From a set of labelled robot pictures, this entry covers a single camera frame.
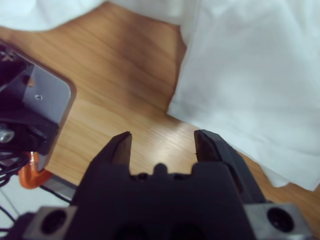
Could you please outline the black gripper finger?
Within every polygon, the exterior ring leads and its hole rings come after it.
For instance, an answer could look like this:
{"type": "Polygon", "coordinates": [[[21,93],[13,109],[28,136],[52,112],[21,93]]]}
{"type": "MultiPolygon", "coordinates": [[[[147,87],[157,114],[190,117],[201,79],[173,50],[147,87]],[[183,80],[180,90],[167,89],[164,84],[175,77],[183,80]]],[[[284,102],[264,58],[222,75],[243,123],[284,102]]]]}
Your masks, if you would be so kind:
{"type": "Polygon", "coordinates": [[[90,162],[78,185],[74,199],[84,200],[85,197],[103,195],[116,179],[118,170],[128,173],[131,146],[132,134],[128,131],[112,137],[90,162]]]}
{"type": "Polygon", "coordinates": [[[194,132],[197,161],[217,162],[227,166],[244,204],[262,204],[266,198],[243,157],[220,135],[200,129],[194,132]]]}

